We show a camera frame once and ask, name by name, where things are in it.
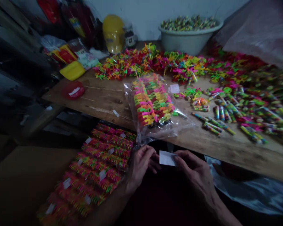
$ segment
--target wooden tabletop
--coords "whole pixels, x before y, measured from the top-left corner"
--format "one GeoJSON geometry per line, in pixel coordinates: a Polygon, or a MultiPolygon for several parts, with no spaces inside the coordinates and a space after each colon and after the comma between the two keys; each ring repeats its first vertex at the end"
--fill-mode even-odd
{"type": "MultiPolygon", "coordinates": [[[[168,85],[172,84],[171,79],[172,76],[167,73],[165,80],[168,85]]],[[[61,80],[42,98],[116,125],[136,130],[124,93],[124,83],[131,83],[132,80],[133,78],[125,78],[122,82],[100,80],[95,77],[94,71],[91,69],[77,79],[77,81],[82,82],[86,89],[79,99],[72,101],[61,96],[61,90],[70,82],[66,79],[61,80]],[[119,117],[113,113],[113,110],[116,110],[119,117]]],[[[200,78],[194,86],[206,90],[214,85],[209,82],[209,79],[200,78]]],[[[180,86],[180,91],[183,92],[185,89],[186,87],[180,86]]],[[[223,132],[220,137],[217,137],[202,129],[202,122],[190,115],[192,109],[187,101],[178,99],[177,102],[179,109],[188,115],[195,125],[181,131],[176,137],[164,139],[165,141],[283,181],[283,145],[275,138],[262,135],[268,140],[268,144],[255,145],[237,128],[237,124],[228,124],[236,132],[236,135],[232,136],[223,132]]],[[[202,116],[210,115],[213,117],[214,105],[211,102],[209,113],[197,113],[202,116]]]]}

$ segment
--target yellow plastic box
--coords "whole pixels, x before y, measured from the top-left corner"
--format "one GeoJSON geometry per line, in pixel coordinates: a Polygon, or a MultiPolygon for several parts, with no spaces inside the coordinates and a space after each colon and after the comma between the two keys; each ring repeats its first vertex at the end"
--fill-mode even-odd
{"type": "Polygon", "coordinates": [[[68,80],[73,81],[81,77],[85,73],[85,69],[79,62],[73,61],[71,64],[61,69],[60,73],[68,80]]]}

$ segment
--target red plastic lid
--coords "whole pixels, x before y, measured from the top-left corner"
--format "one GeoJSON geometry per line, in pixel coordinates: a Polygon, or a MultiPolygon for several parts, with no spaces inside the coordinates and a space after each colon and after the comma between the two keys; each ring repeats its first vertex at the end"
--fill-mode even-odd
{"type": "Polygon", "coordinates": [[[76,100],[82,96],[84,92],[85,89],[81,82],[71,82],[63,88],[62,96],[70,100],[76,100]]]}

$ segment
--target clear plastic bag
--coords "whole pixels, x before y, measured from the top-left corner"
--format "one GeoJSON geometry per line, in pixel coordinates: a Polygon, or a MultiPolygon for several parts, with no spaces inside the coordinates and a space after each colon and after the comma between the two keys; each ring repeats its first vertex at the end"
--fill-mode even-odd
{"type": "Polygon", "coordinates": [[[283,1],[250,1],[215,38],[224,51],[253,55],[283,69],[283,1]]]}
{"type": "Polygon", "coordinates": [[[210,166],[214,185],[231,200],[252,210],[268,215],[283,215],[283,183],[267,177],[237,182],[221,176],[213,164],[220,165],[217,159],[205,156],[210,166]]]}
{"type": "Polygon", "coordinates": [[[60,51],[59,47],[61,47],[62,45],[67,44],[66,41],[62,40],[62,39],[58,39],[54,36],[51,35],[44,35],[41,37],[41,45],[48,51],[54,51],[54,50],[58,50],[60,51]]]}
{"type": "Polygon", "coordinates": [[[132,84],[125,83],[124,89],[137,130],[137,144],[175,137],[182,129],[194,125],[178,108],[169,85],[160,75],[144,75],[132,84]]]}

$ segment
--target toy pile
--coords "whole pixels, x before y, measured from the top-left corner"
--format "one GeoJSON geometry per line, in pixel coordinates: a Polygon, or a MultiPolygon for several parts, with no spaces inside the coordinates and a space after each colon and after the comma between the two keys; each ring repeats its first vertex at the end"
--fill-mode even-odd
{"type": "MultiPolygon", "coordinates": [[[[217,99],[214,111],[215,119],[220,120],[218,123],[240,123],[241,130],[256,143],[266,143],[259,138],[258,131],[283,138],[283,71],[254,56],[224,52],[216,44],[210,48],[209,55],[214,58],[180,52],[162,53],[150,43],[145,44],[142,51],[126,50],[123,55],[108,58],[104,65],[94,70],[100,79],[119,80],[153,71],[165,76],[166,71],[170,71],[172,82],[192,86],[174,97],[190,101],[194,110],[209,112],[210,101],[217,99]],[[209,76],[210,82],[219,83],[220,87],[208,90],[194,87],[199,77],[204,76],[209,76]]],[[[214,129],[207,126],[210,125],[206,124],[206,129],[214,129]]]]}
{"type": "Polygon", "coordinates": [[[42,225],[80,225],[120,183],[136,135],[98,124],[37,212],[42,225]]]}
{"type": "Polygon", "coordinates": [[[170,121],[174,105],[159,75],[153,73],[133,81],[132,92],[137,117],[143,126],[155,126],[170,121]]]}

